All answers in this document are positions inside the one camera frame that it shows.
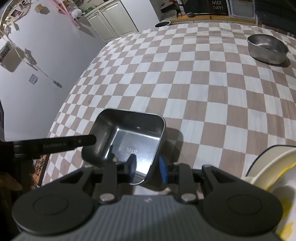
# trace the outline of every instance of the cardboard box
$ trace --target cardboard box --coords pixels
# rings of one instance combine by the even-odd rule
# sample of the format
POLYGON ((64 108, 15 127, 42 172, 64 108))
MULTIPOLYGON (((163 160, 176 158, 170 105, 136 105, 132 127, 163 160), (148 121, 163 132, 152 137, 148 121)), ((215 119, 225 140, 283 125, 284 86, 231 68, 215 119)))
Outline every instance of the cardboard box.
POLYGON ((35 7, 35 11, 36 12, 41 12, 43 10, 43 6, 41 4, 38 4, 36 7, 35 7))

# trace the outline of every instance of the square metal bowl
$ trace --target square metal bowl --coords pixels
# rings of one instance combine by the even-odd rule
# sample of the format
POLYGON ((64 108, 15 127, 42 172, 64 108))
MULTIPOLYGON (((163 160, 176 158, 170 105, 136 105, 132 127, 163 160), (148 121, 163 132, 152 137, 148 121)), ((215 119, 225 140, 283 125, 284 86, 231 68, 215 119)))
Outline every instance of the square metal bowl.
POLYGON ((165 120, 160 115, 105 109, 90 131, 96 136, 96 144, 83 147, 81 156, 94 166, 104 167, 110 151, 120 162, 135 154, 137 167, 132 184, 137 185, 152 174, 164 132, 165 120))

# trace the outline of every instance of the blue gripper pad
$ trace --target blue gripper pad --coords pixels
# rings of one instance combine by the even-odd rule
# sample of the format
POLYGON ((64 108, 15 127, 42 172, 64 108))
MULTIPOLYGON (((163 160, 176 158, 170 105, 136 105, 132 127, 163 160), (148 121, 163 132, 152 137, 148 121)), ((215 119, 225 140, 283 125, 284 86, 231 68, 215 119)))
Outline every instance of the blue gripper pad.
POLYGON ((163 183, 167 183, 168 182, 168 175, 167 175, 166 165, 165 165, 165 162, 164 162, 162 156, 159 156, 159 171, 160 171, 163 183))

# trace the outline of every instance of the black handle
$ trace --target black handle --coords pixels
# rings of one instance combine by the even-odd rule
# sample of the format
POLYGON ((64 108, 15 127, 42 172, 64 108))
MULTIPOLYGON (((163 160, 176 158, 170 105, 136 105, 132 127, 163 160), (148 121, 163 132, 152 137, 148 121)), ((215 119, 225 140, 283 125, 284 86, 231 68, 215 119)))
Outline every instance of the black handle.
POLYGON ((95 143, 95 135, 0 142, 0 161, 38 159, 41 155, 74 150, 95 143))

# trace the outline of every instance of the picture frame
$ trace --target picture frame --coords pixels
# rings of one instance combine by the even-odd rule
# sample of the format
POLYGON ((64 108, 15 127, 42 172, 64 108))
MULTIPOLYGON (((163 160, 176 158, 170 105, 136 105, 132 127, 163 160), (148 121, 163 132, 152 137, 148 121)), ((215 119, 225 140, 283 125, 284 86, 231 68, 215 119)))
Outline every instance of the picture frame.
POLYGON ((28 0, 22 0, 21 3, 24 7, 27 7, 30 4, 28 0))
POLYGON ((13 18, 19 19, 20 16, 22 15, 22 13, 23 13, 23 11, 18 10, 18 9, 14 9, 14 10, 11 12, 10 16, 13 17, 13 18))
POLYGON ((32 178, 35 184, 40 187, 42 185, 47 163, 49 161, 49 156, 50 155, 43 155, 39 159, 37 159, 35 163, 35 172, 32 174, 32 178))
POLYGON ((18 6, 19 9, 21 9, 21 10, 24 8, 24 6, 23 6, 21 3, 18 3, 17 6, 18 6))

